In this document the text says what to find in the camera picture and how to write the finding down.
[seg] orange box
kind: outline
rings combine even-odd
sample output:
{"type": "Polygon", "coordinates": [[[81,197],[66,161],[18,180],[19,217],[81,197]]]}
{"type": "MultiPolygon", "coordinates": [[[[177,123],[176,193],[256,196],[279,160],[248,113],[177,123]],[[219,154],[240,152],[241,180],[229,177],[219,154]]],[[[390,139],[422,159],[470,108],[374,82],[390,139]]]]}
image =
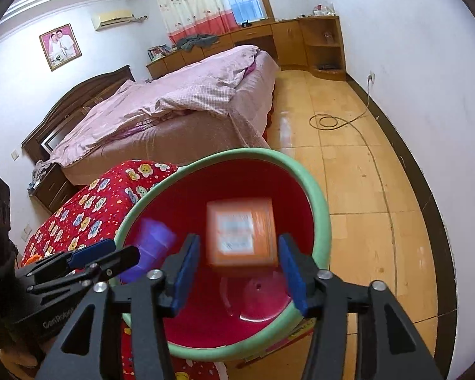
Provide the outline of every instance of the orange box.
{"type": "Polygon", "coordinates": [[[271,199],[208,203],[206,255],[216,268],[251,270],[278,265],[271,199]]]}

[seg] pink duvet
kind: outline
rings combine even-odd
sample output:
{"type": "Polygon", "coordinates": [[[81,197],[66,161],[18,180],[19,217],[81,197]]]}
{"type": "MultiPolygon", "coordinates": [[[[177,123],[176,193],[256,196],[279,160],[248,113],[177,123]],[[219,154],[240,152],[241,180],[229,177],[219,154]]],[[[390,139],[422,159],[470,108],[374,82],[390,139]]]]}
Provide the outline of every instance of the pink duvet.
{"type": "Polygon", "coordinates": [[[131,130],[156,125],[190,110],[207,111],[222,119],[230,115],[239,131],[240,125],[249,123],[231,110],[229,102],[257,52],[253,45],[239,46],[151,83],[127,81],[115,95],[91,109],[53,150],[50,161],[70,166],[131,130]]]}

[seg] electrical outlet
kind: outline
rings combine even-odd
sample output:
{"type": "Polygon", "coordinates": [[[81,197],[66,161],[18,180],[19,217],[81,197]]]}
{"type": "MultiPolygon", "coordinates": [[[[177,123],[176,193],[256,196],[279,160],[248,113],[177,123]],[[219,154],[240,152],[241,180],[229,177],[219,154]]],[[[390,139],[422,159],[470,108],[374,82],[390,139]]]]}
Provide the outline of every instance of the electrical outlet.
{"type": "Polygon", "coordinates": [[[21,240],[23,240],[24,242],[27,242],[28,237],[30,236],[31,232],[32,232],[32,228],[30,227],[30,224],[27,224],[26,227],[21,232],[21,240]]]}

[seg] wooden floor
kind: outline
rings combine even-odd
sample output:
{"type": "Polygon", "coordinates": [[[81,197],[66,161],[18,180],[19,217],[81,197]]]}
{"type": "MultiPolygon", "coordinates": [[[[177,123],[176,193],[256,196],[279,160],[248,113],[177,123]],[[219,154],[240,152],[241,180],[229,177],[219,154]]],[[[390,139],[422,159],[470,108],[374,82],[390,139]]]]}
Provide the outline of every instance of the wooden floor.
{"type": "MultiPolygon", "coordinates": [[[[394,229],[368,147],[352,127],[322,132],[309,126],[314,113],[351,119],[365,105],[346,82],[321,80],[303,71],[276,79],[269,145],[302,163],[318,181],[332,223],[330,269],[345,281],[385,281],[434,352],[437,291],[433,257],[421,210],[403,167],[371,114],[355,126],[369,144],[380,172],[394,229]]],[[[344,379],[353,379],[356,319],[349,316],[344,379]]],[[[242,369],[229,365],[230,380],[300,379],[307,337],[242,369]]]]}

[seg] metal screw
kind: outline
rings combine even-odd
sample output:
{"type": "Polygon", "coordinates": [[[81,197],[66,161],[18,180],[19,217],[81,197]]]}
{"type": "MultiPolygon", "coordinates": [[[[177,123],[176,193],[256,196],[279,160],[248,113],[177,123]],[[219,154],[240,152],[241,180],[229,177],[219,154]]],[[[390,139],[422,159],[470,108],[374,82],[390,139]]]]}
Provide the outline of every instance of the metal screw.
{"type": "Polygon", "coordinates": [[[371,287],[373,287],[373,289],[376,291],[384,291],[387,288],[387,284],[381,280],[375,280],[373,283],[371,283],[371,287]]]}
{"type": "Polygon", "coordinates": [[[319,272],[317,273],[317,277],[320,280],[329,280],[332,279],[332,276],[333,274],[327,269],[319,270],[319,272]]]}
{"type": "Polygon", "coordinates": [[[163,273],[162,273],[162,270],[155,269],[155,270],[148,271],[147,276],[148,276],[148,279],[150,280],[158,280],[162,278],[163,273]]]}
{"type": "Polygon", "coordinates": [[[107,287],[108,287],[107,283],[100,281],[97,284],[95,284],[95,286],[93,286],[93,291],[95,291],[96,293],[102,293],[107,290],[107,287]]]}

